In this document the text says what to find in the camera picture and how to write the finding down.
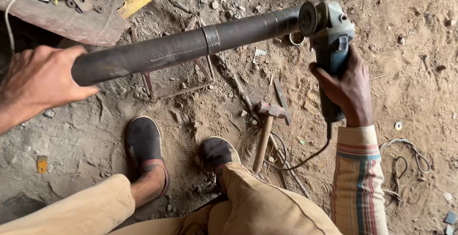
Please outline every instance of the angle grinder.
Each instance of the angle grinder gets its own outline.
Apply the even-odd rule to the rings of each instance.
[[[301,34],[308,37],[317,55],[317,67],[330,76],[341,76],[347,69],[348,46],[354,38],[354,24],[339,3],[324,1],[316,6],[302,5],[298,19]],[[320,85],[321,111],[327,123],[345,118],[339,105],[327,97]]]

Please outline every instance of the foot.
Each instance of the foot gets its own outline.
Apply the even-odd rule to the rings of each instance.
[[[223,167],[226,163],[240,163],[237,150],[227,140],[218,136],[212,136],[203,141],[202,151],[216,175],[223,173]]]
[[[147,202],[162,197],[169,187],[169,174],[161,152],[161,134],[147,116],[130,122],[126,137],[130,157],[141,174],[132,186]]]

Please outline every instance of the striped sleeve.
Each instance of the striped sleeve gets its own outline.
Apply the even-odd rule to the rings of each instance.
[[[342,234],[388,235],[374,125],[340,127],[331,218]]]

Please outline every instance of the hammer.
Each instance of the hammer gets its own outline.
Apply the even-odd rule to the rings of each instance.
[[[267,115],[264,121],[264,126],[260,133],[260,140],[258,150],[256,152],[255,162],[253,164],[253,171],[260,172],[262,163],[264,162],[264,155],[266,154],[267,142],[269,141],[270,131],[272,129],[273,118],[284,119],[286,110],[278,105],[269,104],[266,102],[259,102],[257,105],[257,112],[262,115]]]

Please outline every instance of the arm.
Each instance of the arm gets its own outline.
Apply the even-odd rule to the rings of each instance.
[[[38,46],[15,54],[0,83],[0,135],[45,109],[96,94],[96,86],[81,87],[72,78],[75,59],[85,52]]]
[[[347,70],[332,78],[312,63],[312,74],[347,118],[340,127],[331,195],[331,219],[348,235],[387,235],[383,173],[375,134],[367,66],[356,47],[349,47]]]

